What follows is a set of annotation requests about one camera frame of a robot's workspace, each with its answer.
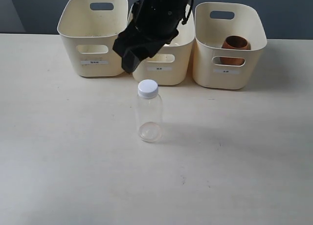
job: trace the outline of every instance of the storage bin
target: storage bin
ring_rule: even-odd
[[[113,9],[94,4],[106,3]],[[70,0],[58,24],[70,61],[83,77],[117,76],[123,72],[121,58],[112,50],[117,35],[125,30],[127,0]]]
[[[205,2],[196,7],[195,28],[193,77],[196,83],[208,88],[243,88],[267,45],[257,12],[242,4]],[[233,35],[247,39],[250,50],[222,49],[224,40]],[[220,57],[243,58],[245,62],[241,66],[222,65]]]
[[[186,25],[178,26],[179,35],[170,45],[165,45],[157,55],[140,63],[133,72],[136,81],[155,80],[159,85],[173,86],[181,83],[187,73],[192,45],[195,39],[194,16],[191,13]]]

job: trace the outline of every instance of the brown flower pot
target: brown flower pot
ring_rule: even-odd
[[[239,36],[230,36],[226,38],[222,46],[223,49],[249,50],[249,43],[245,38]],[[221,57],[223,65],[240,66],[245,62],[242,58]]]

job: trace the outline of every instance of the white table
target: white table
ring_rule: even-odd
[[[1,225],[312,225],[313,41],[269,40],[241,91],[75,74],[59,36],[0,35]]]

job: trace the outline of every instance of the clear plastic bottle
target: clear plastic bottle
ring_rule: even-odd
[[[158,85],[153,80],[143,80],[138,85],[136,122],[139,137],[146,142],[156,142],[162,137],[162,99]]]

